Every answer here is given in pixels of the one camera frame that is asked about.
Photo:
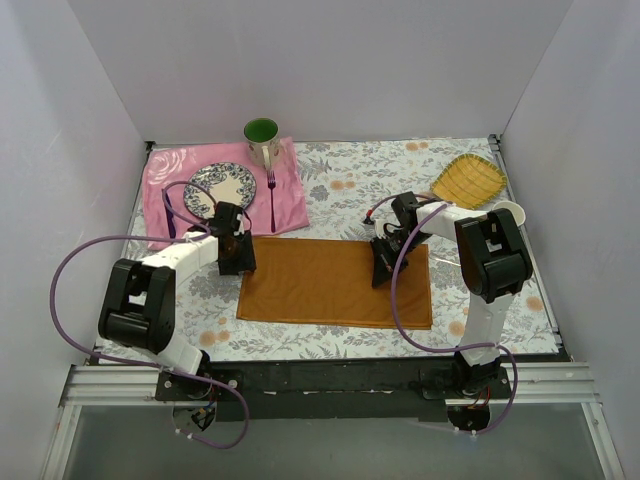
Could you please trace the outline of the orange cloth napkin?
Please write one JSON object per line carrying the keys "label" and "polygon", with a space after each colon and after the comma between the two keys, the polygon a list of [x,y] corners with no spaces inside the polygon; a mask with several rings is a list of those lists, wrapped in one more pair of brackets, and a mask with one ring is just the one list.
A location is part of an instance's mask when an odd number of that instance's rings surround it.
{"label": "orange cloth napkin", "polygon": [[257,268],[244,276],[242,320],[394,329],[391,284],[374,288],[373,255],[362,241],[260,237]]}

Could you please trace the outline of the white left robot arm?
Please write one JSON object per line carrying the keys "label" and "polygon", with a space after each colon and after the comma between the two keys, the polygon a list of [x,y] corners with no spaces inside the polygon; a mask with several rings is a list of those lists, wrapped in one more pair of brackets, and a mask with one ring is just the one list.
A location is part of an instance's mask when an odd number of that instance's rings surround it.
{"label": "white left robot arm", "polygon": [[256,269],[244,210],[220,202],[214,216],[188,230],[182,241],[141,260],[121,259],[111,271],[101,309],[101,338],[132,348],[180,373],[178,387],[193,400],[213,386],[209,356],[176,330],[177,287],[201,268],[215,264],[221,276]]}

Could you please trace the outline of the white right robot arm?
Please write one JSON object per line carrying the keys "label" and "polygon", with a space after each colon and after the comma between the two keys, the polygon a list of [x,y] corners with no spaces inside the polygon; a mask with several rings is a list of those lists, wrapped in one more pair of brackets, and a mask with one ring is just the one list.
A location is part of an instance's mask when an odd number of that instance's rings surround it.
{"label": "white right robot arm", "polygon": [[498,347],[514,297],[533,274],[520,232],[526,214],[512,201],[490,210],[469,210],[438,197],[405,192],[389,197],[396,223],[365,222],[375,229],[372,285],[396,285],[408,266],[407,254],[433,236],[456,243],[460,269],[470,293],[465,332],[450,349],[452,364],[428,375],[423,385],[475,397],[500,378]]}

